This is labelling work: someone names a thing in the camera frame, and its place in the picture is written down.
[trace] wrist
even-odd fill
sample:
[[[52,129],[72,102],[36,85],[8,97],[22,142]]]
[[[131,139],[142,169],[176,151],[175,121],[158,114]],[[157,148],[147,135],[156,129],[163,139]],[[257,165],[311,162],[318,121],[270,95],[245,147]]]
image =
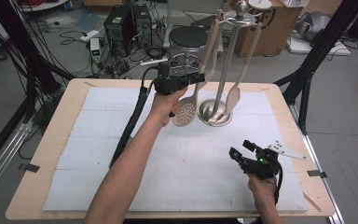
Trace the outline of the wrist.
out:
[[[150,113],[147,116],[145,122],[150,123],[151,125],[154,126],[154,128],[161,129],[162,127],[164,127],[163,119],[159,115],[155,115],[153,113]]]

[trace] metal base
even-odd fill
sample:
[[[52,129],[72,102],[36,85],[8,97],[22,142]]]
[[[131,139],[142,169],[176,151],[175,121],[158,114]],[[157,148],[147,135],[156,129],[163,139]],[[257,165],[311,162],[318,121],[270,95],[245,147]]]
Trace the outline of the metal base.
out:
[[[199,71],[200,58],[197,55],[185,52],[176,54],[171,59],[171,71],[176,74],[189,74]]]
[[[213,113],[215,99],[204,100],[199,104],[198,116],[200,120],[213,127],[222,127],[227,125],[232,120],[232,113],[225,114],[226,104],[222,101],[216,113]]]

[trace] metal stand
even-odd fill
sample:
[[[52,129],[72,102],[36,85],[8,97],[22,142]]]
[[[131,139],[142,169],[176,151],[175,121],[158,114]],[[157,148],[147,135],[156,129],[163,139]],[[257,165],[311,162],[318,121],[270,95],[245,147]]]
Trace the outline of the metal stand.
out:
[[[298,126],[303,134],[306,131],[306,119],[310,98],[310,83],[316,69],[324,61],[330,49],[335,46],[342,33],[347,29],[354,17],[358,14],[358,0],[344,0],[327,24],[321,36],[316,40],[310,54],[300,67],[292,74],[276,82],[278,86],[289,83],[282,93],[287,104],[294,105],[297,96],[301,94]]]

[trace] black clamp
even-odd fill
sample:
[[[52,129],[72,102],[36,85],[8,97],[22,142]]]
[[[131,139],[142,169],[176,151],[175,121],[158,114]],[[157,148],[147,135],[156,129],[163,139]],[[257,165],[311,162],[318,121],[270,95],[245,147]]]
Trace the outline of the black clamp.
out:
[[[321,178],[327,177],[326,172],[320,172],[319,170],[307,171],[307,173],[309,176],[320,176]]]

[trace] power strip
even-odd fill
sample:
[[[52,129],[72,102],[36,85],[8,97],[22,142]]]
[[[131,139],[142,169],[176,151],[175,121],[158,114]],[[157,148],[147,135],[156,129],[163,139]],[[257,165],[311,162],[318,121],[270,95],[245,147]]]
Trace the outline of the power strip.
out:
[[[167,57],[162,57],[162,59],[159,59],[159,60],[150,59],[147,62],[141,61],[140,65],[147,65],[147,64],[152,64],[152,63],[162,63],[162,62],[167,62],[167,61],[168,61]]]
[[[86,40],[92,38],[93,36],[97,35],[98,33],[100,33],[100,32],[93,30],[93,31],[90,31],[86,36],[81,36],[80,39],[86,41]]]

